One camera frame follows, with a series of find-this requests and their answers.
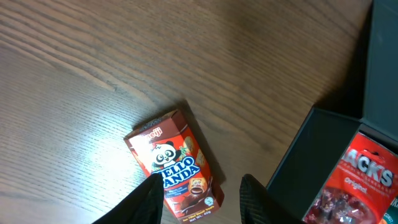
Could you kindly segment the red Hacks candy bag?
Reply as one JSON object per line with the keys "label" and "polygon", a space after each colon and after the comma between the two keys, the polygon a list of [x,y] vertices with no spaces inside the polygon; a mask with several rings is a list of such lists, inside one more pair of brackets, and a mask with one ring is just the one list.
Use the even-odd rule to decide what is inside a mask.
{"label": "red Hacks candy bag", "polygon": [[397,196],[397,155],[358,132],[303,218],[379,223]]}

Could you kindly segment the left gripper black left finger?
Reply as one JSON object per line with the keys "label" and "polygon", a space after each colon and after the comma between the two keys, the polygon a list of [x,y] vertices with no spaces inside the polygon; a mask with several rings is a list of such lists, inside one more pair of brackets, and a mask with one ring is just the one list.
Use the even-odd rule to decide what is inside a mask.
{"label": "left gripper black left finger", "polygon": [[93,224],[159,224],[163,202],[163,178],[152,174]]}

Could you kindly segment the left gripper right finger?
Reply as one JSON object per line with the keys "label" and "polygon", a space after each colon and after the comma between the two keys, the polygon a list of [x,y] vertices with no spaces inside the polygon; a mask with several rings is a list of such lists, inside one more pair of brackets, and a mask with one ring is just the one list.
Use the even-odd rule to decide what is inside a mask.
{"label": "left gripper right finger", "polygon": [[251,174],[242,177],[239,207],[242,224],[303,224],[273,200]]}

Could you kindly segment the teal Chunkies cookie box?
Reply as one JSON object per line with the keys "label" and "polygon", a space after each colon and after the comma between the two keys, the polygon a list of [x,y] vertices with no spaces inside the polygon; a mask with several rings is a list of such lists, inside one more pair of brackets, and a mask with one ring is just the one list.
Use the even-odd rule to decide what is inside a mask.
{"label": "teal Chunkies cookie box", "polygon": [[380,220],[379,224],[398,224],[398,199],[391,202],[390,207]]}

